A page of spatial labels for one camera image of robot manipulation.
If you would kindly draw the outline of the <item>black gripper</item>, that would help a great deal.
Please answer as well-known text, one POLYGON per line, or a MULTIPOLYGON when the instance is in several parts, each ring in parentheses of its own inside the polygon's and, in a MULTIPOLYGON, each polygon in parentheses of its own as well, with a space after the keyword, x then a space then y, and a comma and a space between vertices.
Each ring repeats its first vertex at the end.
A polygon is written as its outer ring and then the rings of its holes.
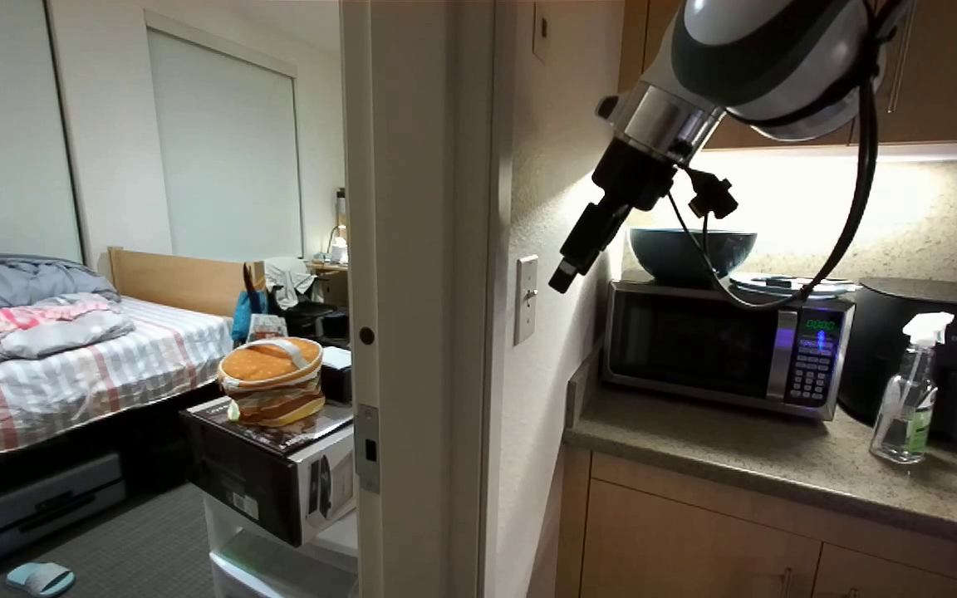
POLYGON ((724 219, 739 210, 732 183, 713 174, 691 169, 671 156, 641 154, 616 139, 597 159, 592 183, 600 190, 597 204, 587 204, 557 250, 557 265, 547 281, 556 294, 565 294, 592 263, 609 250, 630 210, 650 210, 671 192, 674 174, 685 174, 693 187, 691 212, 724 219))

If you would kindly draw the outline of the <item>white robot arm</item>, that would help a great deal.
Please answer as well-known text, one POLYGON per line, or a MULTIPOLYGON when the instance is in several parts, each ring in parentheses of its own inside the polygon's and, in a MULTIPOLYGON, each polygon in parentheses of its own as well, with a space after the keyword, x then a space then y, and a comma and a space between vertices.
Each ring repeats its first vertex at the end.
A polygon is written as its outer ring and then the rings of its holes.
POLYGON ((877 169, 877 85, 884 48, 911 0, 685 0, 641 76, 597 103, 612 123, 587 204, 547 281, 565 294, 592 268, 630 210, 650 210, 685 169, 696 212, 732 210, 727 183, 691 169, 724 121, 764 139, 805 143, 858 123, 858 179, 839 237, 808 288, 849 250, 877 169))

